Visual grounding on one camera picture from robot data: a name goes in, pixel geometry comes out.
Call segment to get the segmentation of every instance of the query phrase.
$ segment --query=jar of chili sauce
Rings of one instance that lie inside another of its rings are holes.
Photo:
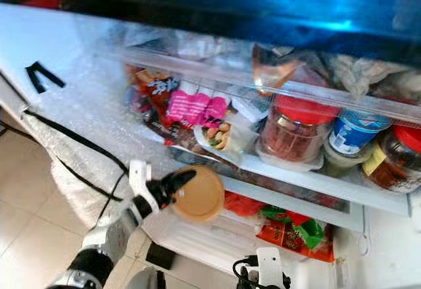
[[[398,193],[421,186],[421,129],[393,126],[374,144],[362,173],[375,185]]]
[[[280,159],[306,163],[317,157],[339,108],[277,95],[260,137],[264,150]]]

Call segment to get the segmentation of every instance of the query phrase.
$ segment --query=beige lid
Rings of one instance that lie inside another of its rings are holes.
[[[224,206],[224,185],[218,175],[205,166],[193,165],[196,176],[174,194],[177,214],[192,221],[207,221],[217,216]]]

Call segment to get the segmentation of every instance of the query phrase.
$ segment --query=blue container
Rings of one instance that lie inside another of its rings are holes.
[[[356,154],[380,131],[389,128],[391,119],[363,111],[342,110],[329,136],[330,145],[342,154]]]

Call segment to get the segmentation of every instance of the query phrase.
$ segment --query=yellow label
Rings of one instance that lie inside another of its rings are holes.
[[[385,159],[385,153],[383,153],[379,143],[376,142],[371,157],[362,164],[362,169],[367,176],[370,176]]]

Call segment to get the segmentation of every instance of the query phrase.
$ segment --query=red jar lid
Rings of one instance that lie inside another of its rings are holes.
[[[393,132],[407,147],[421,154],[421,129],[393,126]]]
[[[337,107],[284,95],[277,95],[275,104],[281,114],[304,124],[328,123],[336,118],[340,110]]]

